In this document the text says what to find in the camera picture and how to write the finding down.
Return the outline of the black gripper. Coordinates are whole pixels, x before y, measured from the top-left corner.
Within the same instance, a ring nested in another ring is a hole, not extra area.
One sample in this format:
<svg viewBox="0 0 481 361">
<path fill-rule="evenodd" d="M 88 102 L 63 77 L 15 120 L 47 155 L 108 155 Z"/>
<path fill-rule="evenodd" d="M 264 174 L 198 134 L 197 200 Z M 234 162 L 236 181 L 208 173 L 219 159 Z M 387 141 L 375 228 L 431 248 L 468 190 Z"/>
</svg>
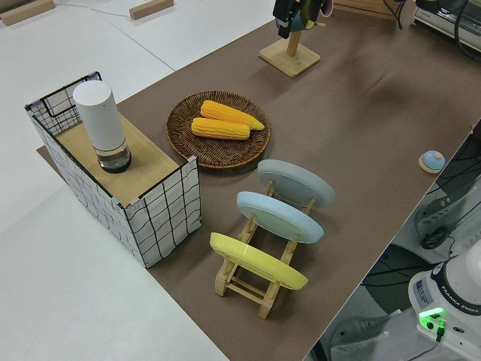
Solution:
<svg viewBox="0 0 481 361">
<path fill-rule="evenodd" d="M 274 2 L 273 16 L 277 19 L 278 35 L 288 38 L 290 35 L 290 20 L 297 14 L 301 7 L 298 0 L 276 0 Z"/>
</svg>

